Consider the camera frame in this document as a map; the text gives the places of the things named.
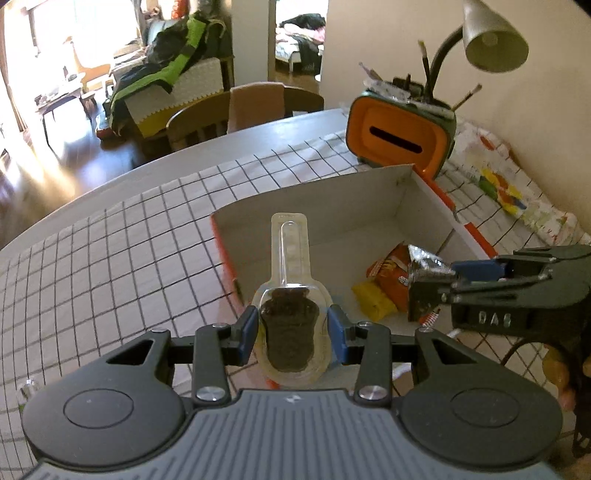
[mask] wall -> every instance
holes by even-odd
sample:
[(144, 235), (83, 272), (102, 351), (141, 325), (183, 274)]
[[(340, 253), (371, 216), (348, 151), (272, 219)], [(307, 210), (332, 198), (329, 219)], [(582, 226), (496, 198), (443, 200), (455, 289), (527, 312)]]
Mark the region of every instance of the wall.
[(277, 23), (289, 20), (301, 14), (320, 14), (326, 17), (329, 0), (278, 0)]
[(275, 80), (275, 19), (277, 17), (277, 3), (269, 0), (269, 32), (267, 37), (267, 78)]
[[(456, 46), (435, 94), (455, 103), (483, 89), (459, 113), (508, 140), (525, 171), (591, 232), (591, 18), (572, 0), (487, 0), (530, 45), (518, 70), (488, 74)], [(417, 40), (433, 57), (462, 22), (461, 0), (331, 0), (320, 93), (328, 108), (362, 90), (362, 61), (382, 77), (424, 81)]]
[(269, 69), (269, 9), (275, 0), (232, 0), (236, 85), (265, 81)]
[(162, 11), (162, 18), (170, 20), (170, 16), (173, 13), (174, 0), (158, 0), (158, 4)]

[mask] lamp arm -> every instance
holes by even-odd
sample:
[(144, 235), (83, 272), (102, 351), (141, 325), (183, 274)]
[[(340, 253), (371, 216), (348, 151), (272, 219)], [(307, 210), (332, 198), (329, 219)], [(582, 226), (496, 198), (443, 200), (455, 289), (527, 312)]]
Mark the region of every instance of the lamp arm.
[(441, 64), (443, 63), (443, 59), (447, 56), (449, 51), (454, 47), (456, 43), (458, 43), (464, 36), (463, 32), (463, 25), (460, 25), (456, 30), (454, 30), (440, 45), (433, 57), (433, 62), (431, 63), (431, 73), (430, 73), (430, 83), (431, 83), (431, 92), (435, 89), (435, 83), (437, 81), (437, 76), (439, 75), (439, 70), (441, 69)]

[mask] wooden floor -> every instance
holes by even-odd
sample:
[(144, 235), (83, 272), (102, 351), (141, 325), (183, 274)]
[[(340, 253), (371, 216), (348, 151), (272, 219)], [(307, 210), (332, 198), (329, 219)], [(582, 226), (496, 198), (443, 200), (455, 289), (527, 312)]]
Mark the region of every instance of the wooden floor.
[(47, 145), (41, 119), (28, 119), (30, 140), (9, 135), (5, 140), (11, 163), (7, 177), (14, 187), (0, 212), (0, 248), (49, 213), (144, 163), (131, 141), (101, 143), (96, 138), (96, 116), (87, 119), (82, 104), (73, 100), (46, 116)]
[(294, 65), (294, 72), (290, 74), (287, 63), (279, 60), (275, 61), (275, 81), (313, 93), (318, 93), (320, 89), (320, 83), (315, 80), (314, 75), (302, 73), (299, 64)]

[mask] wooden chair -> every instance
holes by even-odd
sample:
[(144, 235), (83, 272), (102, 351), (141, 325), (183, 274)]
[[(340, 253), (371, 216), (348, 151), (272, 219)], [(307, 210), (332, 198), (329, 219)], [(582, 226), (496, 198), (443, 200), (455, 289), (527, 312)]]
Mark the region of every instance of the wooden chair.
[(105, 63), (103, 65), (97, 65), (94, 67), (85, 67), (80, 62), (80, 58), (78, 57), (76, 46), (74, 45), (74, 40), (72, 39), (72, 37), (67, 37), (64, 43), (69, 44), (70, 48), (72, 49), (73, 63), (76, 66), (77, 73), (85, 74), (82, 79), (82, 91), (86, 93), (88, 91), (87, 84), (92, 80), (96, 80), (100, 77), (106, 76), (111, 70), (111, 64)]
[[(298, 87), (286, 85), (284, 101), (285, 118), (293, 116), (293, 112), (312, 113), (324, 110), (324, 99), (320, 95)], [(229, 110), (230, 92), (212, 95), (185, 107), (166, 125), (170, 147), (173, 151), (178, 151), (225, 135)]]

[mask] window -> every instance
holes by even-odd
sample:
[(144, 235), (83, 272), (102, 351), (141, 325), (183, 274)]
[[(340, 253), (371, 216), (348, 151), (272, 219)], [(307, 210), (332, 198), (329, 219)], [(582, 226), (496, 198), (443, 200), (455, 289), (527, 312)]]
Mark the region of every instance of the window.
[(61, 49), (71, 36), (88, 65), (110, 61), (115, 50), (138, 36), (131, 0), (47, 0), (29, 15), (39, 52)]

